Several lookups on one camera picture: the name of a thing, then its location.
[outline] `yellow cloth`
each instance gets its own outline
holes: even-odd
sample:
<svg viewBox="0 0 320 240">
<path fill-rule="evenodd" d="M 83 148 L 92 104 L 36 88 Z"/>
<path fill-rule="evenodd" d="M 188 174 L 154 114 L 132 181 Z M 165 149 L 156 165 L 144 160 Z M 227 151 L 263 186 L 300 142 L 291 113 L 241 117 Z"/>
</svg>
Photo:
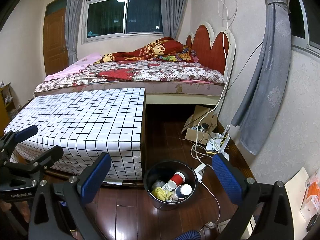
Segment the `yellow cloth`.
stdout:
<svg viewBox="0 0 320 240">
<path fill-rule="evenodd" d="M 171 196 L 171 192 L 170 191 L 167 191 L 167 190 L 164 190 L 160 187 L 156 187 L 152 192 L 151 194 L 153 196 L 155 196 L 157 199 L 160 199 L 162 201 L 166 201 L 169 199 L 169 197 Z"/>
</svg>

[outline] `black bucket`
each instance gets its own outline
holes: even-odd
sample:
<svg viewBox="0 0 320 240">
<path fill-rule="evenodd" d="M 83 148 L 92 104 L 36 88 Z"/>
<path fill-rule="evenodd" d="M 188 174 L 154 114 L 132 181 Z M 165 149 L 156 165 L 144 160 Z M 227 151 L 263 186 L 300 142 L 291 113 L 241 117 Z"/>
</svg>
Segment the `black bucket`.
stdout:
<svg viewBox="0 0 320 240">
<path fill-rule="evenodd" d="M 166 202 L 154 197 L 151 194 L 151 191 L 152 191 L 151 186 L 154 184 L 154 182 L 157 179 L 160 179 L 164 182 L 168 182 L 176 172 L 181 172 L 185 176 L 186 181 L 184 182 L 184 184 L 189 184 L 192 187 L 191 194 L 179 202 Z M 153 165 L 145 173 L 143 178 L 143 185 L 145 190 L 148 192 L 149 196 L 152 198 L 153 205 L 157 209 L 172 210 L 177 208 L 180 204 L 185 203 L 192 197 L 198 185 L 198 179 L 194 170 L 190 168 L 188 165 L 180 161 L 164 160 Z"/>
</svg>

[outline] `gray curtain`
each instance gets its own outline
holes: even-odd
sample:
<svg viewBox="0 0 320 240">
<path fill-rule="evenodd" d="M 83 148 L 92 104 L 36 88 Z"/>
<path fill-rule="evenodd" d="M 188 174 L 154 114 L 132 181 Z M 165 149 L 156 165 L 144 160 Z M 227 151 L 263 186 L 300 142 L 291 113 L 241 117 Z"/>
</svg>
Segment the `gray curtain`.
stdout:
<svg viewBox="0 0 320 240">
<path fill-rule="evenodd" d="M 69 65 L 77 62 L 77 41 L 83 0 L 68 0 L 64 32 L 69 54 Z"/>
<path fill-rule="evenodd" d="M 165 37 L 176 39 L 187 0 L 161 0 L 161 16 Z"/>
<path fill-rule="evenodd" d="M 240 125 L 240 142 L 260 152 L 280 108 L 288 78 L 291 30 L 286 0 L 266 0 L 267 21 L 260 57 L 231 124 Z"/>
</svg>

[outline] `headboard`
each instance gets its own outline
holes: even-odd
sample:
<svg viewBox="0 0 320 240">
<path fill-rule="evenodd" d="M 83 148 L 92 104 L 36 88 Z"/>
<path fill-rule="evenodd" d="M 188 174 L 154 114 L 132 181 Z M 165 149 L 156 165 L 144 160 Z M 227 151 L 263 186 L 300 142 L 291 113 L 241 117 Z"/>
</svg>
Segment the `headboard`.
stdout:
<svg viewBox="0 0 320 240">
<path fill-rule="evenodd" d="M 225 30 L 225 28 L 219 28 L 214 34 L 209 23 L 201 22 L 196 34 L 188 34 L 186 45 L 196 51 L 201 65 L 218 70 L 226 79 L 226 60 L 222 46 L 222 36 Z M 236 41 L 230 30 L 224 34 L 224 47 L 230 76 L 236 52 Z"/>
</svg>

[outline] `red headboard panel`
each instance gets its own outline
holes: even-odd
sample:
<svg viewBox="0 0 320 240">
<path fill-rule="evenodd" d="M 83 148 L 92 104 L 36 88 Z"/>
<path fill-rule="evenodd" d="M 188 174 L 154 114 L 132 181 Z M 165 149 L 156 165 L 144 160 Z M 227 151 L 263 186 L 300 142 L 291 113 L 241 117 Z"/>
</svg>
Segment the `red headboard panel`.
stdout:
<svg viewBox="0 0 320 240">
<path fill-rule="evenodd" d="M 211 48 L 207 27 L 200 25 L 196 31 L 193 43 L 191 44 L 191 36 L 189 35 L 187 37 L 186 45 L 196 52 L 201 65 L 218 70 L 220 73 L 224 74 L 226 59 L 222 46 L 222 36 L 223 32 L 220 32 L 216 36 Z M 229 41 L 226 35 L 224 35 L 224 48 L 228 56 Z"/>
<path fill-rule="evenodd" d="M 186 45 L 190 48 L 192 47 L 191 35 L 188 35 Z"/>
</svg>

